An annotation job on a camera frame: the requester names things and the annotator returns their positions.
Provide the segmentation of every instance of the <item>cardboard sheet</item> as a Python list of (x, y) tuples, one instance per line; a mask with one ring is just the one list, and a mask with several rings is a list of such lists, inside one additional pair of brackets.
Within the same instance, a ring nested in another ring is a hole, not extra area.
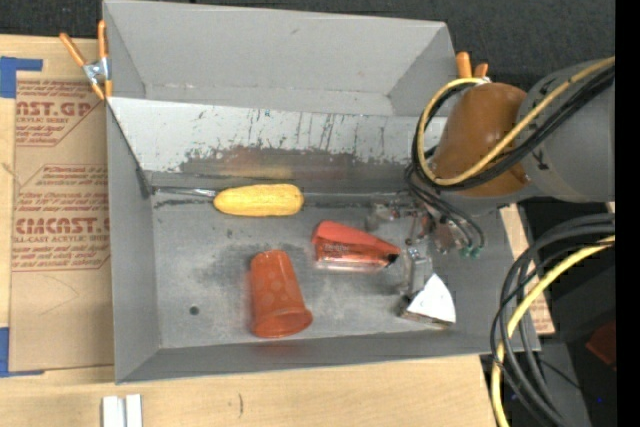
[(110, 364), (105, 106), (57, 38), (2, 37), (0, 54), (44, 60), (18, 74), (9, 369)]

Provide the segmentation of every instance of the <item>stain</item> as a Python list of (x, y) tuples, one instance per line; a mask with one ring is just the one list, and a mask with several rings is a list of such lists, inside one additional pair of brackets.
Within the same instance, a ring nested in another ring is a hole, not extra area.
[(177, 205), (203, 205), (204, 203), (209, 203), (209, 200), (206, 199), (168, 199), (166, 201), (159, 201), (155, 205), (153, 205), (153, 209), (157, 210), (164, 206), (174, 207)]

